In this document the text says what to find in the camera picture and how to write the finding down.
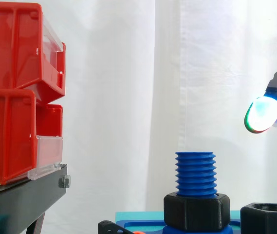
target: bolt thread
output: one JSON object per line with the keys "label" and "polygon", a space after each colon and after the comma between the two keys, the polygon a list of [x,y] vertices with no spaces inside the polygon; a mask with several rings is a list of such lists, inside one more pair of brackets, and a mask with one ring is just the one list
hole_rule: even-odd
{"label": "bolt thread", "polygon": [[178,152],[177,194],[188,197],[217,197],[215,155],[210,152]]}

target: black nut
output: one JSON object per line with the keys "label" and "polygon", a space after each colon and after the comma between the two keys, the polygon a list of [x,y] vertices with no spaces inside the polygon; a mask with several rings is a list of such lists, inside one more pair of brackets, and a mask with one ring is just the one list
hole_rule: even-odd
{"label": "black nut", "polygon": [[240,211],[241,234],[277,234],[277,204],[251,203]]}
{"label": "black nut", "polygon": [[164,198],[164,221],[186,232],[219,232],[230,222],[229,197],[217,194],[217,198],[191,198],[168,194]]}

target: robotic hand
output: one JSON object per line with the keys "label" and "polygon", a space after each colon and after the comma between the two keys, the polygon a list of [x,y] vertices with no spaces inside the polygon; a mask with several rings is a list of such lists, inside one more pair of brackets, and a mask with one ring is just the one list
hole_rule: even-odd
{"label": "robotic hand", "polygon": [[277,126],[277,72],[269,82],[265,95],[251,104],[244,125],[251,133],[262,133],[272,125]]}

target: red storage bin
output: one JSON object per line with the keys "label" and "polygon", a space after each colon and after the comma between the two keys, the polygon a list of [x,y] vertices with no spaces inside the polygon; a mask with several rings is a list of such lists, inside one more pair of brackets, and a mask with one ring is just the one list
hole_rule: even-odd
{"label": "red storage bin", "polygon": [[0,90],[0,184],[42,177],[61,160],[62,107],[36,106],[31,90]]}
{"label": "red storage bin", "polygon": [[30,89],[37,102],[65,95],[65,44],[36,3],[0,2],[0,89]]}

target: white backdrop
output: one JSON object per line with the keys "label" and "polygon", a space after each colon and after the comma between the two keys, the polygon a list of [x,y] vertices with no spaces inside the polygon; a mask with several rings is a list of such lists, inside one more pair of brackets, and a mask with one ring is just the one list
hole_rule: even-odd
{"label": "white backdrop", "polygon": [[213,151],[232,209],[277,202],[277,129],[243,125],[277,71],[276,0],[39,0],[67,44],[72,186],[43,234],[94,234],[116,211],[161,210],[175,155]]}

